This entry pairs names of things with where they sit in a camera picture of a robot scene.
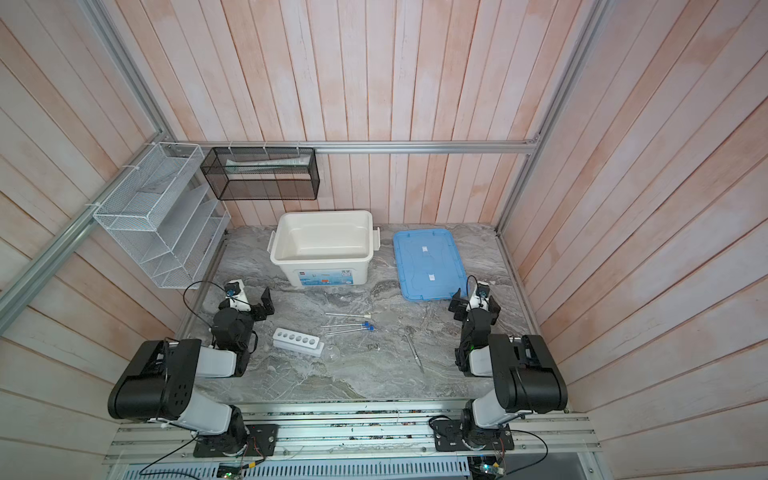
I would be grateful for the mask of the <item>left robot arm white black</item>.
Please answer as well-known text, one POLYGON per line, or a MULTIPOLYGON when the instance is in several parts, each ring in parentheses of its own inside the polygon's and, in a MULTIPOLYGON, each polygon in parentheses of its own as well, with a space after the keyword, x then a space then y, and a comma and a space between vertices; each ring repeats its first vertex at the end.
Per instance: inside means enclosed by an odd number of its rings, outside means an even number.
POLYGON ((242 455, 253 445, 241 410, 199 393, 195 381, 243 376, 258 345, 254 324, 274 314, 274 304, 268 288, 258 303, 250 303, 240 280, 223 291, 225 300, 209 326, 211 345, 203 346, 200 339, 144 342, 108 397, 112 418, 189 430, 205 455, 242 455))

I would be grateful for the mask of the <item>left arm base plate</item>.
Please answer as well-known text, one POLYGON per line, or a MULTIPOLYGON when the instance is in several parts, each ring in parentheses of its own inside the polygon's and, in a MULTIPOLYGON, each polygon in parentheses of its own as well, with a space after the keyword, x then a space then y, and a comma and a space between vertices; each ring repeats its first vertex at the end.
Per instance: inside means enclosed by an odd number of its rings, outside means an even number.
POLYGON ((194 458, 270 457, 278 438, 277 424, 244 424, 217 436, 202 436, 193 451, 194 458))

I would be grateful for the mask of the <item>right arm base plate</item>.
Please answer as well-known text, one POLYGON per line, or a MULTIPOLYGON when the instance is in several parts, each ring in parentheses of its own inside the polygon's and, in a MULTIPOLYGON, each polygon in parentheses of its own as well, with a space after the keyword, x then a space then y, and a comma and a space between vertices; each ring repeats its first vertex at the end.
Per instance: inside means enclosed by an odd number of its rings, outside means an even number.
POLYGON ((505 452, 514 449, 511 430, 482 429, 469 420, 435 416, 428 420, 438 452, 469 452, 495 450, 505 452))

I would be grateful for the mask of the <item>clear glass test tube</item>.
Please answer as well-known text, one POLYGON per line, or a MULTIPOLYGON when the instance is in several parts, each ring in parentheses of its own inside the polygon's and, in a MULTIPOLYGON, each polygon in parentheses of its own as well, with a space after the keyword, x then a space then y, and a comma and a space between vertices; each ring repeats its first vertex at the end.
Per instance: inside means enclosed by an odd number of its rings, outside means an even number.
POLYGON ((357 319, 371 319, 371 314, 353 314, 353 313, 334 313, 334 312, 325 312, 325 315, 328 317, 338 317, 338 318, 357 318, 357 319))

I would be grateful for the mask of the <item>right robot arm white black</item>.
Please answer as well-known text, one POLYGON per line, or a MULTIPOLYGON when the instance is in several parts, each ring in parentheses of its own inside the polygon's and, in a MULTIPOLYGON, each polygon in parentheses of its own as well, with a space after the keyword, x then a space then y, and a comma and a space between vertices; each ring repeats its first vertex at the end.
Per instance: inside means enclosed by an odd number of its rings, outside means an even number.
POLYGON ((468 377, 491 379, 493 386, 468 401, 459 419, 434 428, 447 442, 445 451, 510 446, 512 421, 565 409, 567 387, 543 337, 492 331, 501 307, 488 284, 478 283, 468 297, 458 289, 448 310, 461 322, 456 366, 468 377))

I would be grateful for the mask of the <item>blue capped test tube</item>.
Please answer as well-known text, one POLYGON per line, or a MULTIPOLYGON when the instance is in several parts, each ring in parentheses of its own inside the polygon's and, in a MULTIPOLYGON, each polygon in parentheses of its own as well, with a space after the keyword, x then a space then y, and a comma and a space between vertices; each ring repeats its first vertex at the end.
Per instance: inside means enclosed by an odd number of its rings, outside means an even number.
POLYGON ((356 327, 347 328, 347 329, 343 329, 343 330, 334 330, 331 333, 329 333, 329 335, 339 335, 339 334, 353 333, 353 332, 358 332, 358 331, 373 332, 373 331, 375 331, 375 327, 372 326, 372 325, 361 325, 361 326, 356 326, 356 327))
POLYGON ((363 329, 368 329, 368 330, 374 329, 373 325, 370 322, 368 322, 368 321, 356 322, 356 323, 346 323, 346 324, 337 324, 337 325, 324 325, 321 328, 324 328, 324 329, 337 329, 337 328, 347 328, 347 327, 363 328, 363 329))

